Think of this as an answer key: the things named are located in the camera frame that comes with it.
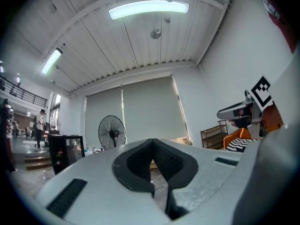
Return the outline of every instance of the black fan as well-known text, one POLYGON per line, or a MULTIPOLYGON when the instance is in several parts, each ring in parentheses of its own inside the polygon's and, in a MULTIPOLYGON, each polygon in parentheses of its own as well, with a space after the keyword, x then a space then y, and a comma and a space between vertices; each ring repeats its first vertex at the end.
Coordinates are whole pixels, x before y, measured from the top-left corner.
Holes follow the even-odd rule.
POLYGON ((98 129, 99 140, 105 150, 125 144, 125 128, 120 119, 109 115, 102 119, 98 129))

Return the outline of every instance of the white ceiling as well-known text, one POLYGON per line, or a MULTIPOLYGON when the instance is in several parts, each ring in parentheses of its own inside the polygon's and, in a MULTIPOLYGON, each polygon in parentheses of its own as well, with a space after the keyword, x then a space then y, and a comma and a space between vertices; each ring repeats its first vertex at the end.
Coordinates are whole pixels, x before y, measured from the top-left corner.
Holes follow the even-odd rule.
POLYGON ((29 0, 7 33, 0 59, 29 79, 41 78, 45 61, 58 47, 63 54, 55 65, 61 70, 53 66, 42 78, 72 92, 143 66, 200 62, 226 9, 226 0, 179 0, 190 4, 187 14, 110 19, 109 9, 132 1, 138 0, 29 0), (161 29, 161 38, 150 37, 153 27, 161 29))

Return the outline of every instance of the balcony railing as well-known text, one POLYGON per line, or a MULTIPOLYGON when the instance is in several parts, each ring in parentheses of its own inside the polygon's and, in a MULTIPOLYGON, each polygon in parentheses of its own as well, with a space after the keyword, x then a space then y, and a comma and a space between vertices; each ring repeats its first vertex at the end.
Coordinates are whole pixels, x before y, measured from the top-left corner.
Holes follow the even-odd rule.
POLYGON ((38 95, 35 95, 31 92, 28 92, 16 85, 14 85, 13 83, 11 83, 10 81, 8 81, 7 79, 5 79, 4 77, 0 76, 0 89, 4 92, 9 93, 12 96, 15 96, 17 98, 20 98, 24 101, 45 107, 46 106, 46 102, 47 99, 44 99, 38 95))

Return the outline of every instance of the striped cloth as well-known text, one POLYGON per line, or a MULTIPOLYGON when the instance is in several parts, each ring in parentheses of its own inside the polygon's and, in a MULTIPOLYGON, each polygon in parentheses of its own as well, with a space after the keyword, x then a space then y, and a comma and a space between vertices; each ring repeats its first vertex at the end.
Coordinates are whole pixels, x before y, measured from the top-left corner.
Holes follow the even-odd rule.
POLYGON ((244 152, 247 145, 257 139, 242 139, 236 138, 230 142, 228 147, 225 149, 231 152, 244 152))

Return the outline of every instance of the window blind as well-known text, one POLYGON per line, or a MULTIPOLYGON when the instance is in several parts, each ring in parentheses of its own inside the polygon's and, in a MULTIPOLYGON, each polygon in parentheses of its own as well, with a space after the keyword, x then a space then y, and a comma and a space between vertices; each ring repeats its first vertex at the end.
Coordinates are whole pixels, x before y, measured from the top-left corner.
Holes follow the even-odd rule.
POLYGON ((123 122, 121 88, 100 92, 87 97, 85 111, 86 144, 100 149, 98 137, 100 122, 106 116, 113 115, 123 122))
POLYGON ((171 77, 124 86, 123 103, 128 143, 188 134, 171 77))

